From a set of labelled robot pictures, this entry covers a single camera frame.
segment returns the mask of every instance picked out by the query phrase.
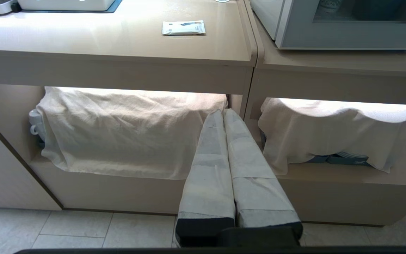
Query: countertop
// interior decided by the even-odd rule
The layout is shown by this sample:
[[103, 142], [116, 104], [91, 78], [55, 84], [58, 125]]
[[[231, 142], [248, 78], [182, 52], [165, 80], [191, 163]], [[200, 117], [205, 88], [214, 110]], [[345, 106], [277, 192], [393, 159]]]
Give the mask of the countertop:
[[[256, 45], [249, 45], [245, 38], [238, 1], [243, 0], [123, 0], [115, 13], [10, 13], [0, 16], [0, 54], [78, 54], [254, 65], [252, 48], [256, 50]], [[161, 34], [163, 21], [191, 20], [204, 20], [206, 35]]]

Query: white cloth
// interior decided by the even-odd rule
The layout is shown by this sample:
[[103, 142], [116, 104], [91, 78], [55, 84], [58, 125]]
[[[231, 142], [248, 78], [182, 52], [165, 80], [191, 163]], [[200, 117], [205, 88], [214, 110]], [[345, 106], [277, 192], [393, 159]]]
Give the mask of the white cloth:
[[69, 172], [184, 180], [226, 95], [45, 87], [42, 155]]
[[406, 144], [406, 105], [267, 98], [261, 111], [264, 157], [277, 175], [341, 151], [389, 173]]
[[220, 110], [208, 115], [184, 185], [178, 219], [235, 218], [227, 138]]
[[263, 227], [300, 219], [244, 121], [231, 109], [224, 113], [228, 158], [241, 227]]

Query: microwave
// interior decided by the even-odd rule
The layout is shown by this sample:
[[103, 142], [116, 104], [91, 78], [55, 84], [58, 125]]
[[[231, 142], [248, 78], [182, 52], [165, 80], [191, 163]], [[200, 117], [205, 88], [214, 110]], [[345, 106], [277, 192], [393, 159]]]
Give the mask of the microwave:
[[406, 0], [250, 0], [279, 49], [406, 50]]

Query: white tile floor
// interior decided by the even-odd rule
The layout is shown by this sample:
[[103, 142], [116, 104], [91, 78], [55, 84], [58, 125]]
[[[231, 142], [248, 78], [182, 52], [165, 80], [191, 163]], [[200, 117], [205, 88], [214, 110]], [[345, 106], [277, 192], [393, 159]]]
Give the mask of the white tile floor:
[[[0, 209], [0, 254], [29, 248], [169, 248], [174, 221], [167, 216]], [[406, 245], [406, 217], [384, 228], [303, 226], [303, 246]]]

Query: beige countertop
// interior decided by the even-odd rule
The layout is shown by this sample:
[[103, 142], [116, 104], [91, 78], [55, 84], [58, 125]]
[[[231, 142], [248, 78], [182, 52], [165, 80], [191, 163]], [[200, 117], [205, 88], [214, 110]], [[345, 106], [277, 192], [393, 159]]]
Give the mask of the beige countertop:
[[[248, 17], [242, 17], [239, 3], [243, 0], [123, 0], [115, 13], [10, 13], [0, 16], [0, 54], [207, 60], [253, 66], [256, 45], [253, 34], [250, 42], [246, 38], [243, 19], [248, 23]], [[161, 34], [163, 21], [190, 20], [204, 20], [206, 35]]]
[[406, 77], [406, 51], [279, 50], [256, 15], [254, 21], [253, 31], [262, 42], [257, 36], [258, 68]]

